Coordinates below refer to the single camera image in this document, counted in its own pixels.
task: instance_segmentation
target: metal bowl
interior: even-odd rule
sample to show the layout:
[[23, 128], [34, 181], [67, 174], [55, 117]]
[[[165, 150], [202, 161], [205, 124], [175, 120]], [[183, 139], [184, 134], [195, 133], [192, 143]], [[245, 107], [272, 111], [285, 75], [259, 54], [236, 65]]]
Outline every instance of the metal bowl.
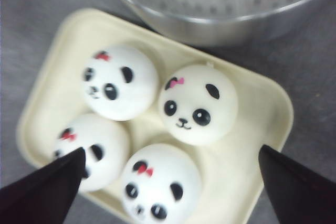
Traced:
[[237, 46], [267, 41], [302, 24], [328, 0], [299, 0], [267, 12], [234, 18], [197, 18], [122, 0], [145, 23], [166, 37], [194, 46]]

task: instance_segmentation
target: panda bun toy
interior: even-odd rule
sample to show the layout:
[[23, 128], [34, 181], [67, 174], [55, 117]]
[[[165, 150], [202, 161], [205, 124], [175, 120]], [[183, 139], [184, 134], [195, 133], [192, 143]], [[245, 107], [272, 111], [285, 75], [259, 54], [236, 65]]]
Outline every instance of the panda bun toy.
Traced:
[[235, 123], [238, 98], [220, 71], [191, 65], [172, 74], [160, 92], [159, 114], [178, 140], [205, 145], [221, 139]]
[[198, 169], [182, 150], [153, 144], [137, 151], [121, 176], [122, 204], [141, 224], [183, 223], [202, 192]]
[[82, 76], [87, 105], [106, 118], [130, 120], [153, 103], [159, 85], [154, 64], [129, 46], [112, 46], [96, 53]]
[[80, 191], [99, 190], [118, 178], [129, 158], [129, 136], [119, 122], [84, 114], [60, 133], [55, 158], [83, 147], [86, 163]]

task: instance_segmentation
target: cream plastic tray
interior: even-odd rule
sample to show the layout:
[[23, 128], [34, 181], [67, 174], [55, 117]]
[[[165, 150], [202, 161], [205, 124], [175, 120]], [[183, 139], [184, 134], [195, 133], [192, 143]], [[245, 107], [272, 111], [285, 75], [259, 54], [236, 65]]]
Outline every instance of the cream plastic tray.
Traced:
[[[17, 143], [28, 162], [50, 162], [56, 136], [76, 116], [90, 111], [80, 93], [86, 60], [111, 44], [127, 44], [147, 54], [162, 81], [191, 63], [212, 64], [234, 83], [239, 113], [231, 133], [209, 146], [192, 147], [171, 140], [157, 103], [124, 122], [132, 138], [131, 152], [154, 142], [169, 142], [188, 152], [200, 169], [203, 194], [187, 224], [246, 223], [263, 188], [258, 151], [263, 144], [281, 150], [293, 122], [285, 91], [274, 81], [179, 44], [94, 9], [70, 15], [59, 28], [17, 128]], [[85, 194], [90, 200], [131, 223], [122, 210], [119, 181]]]

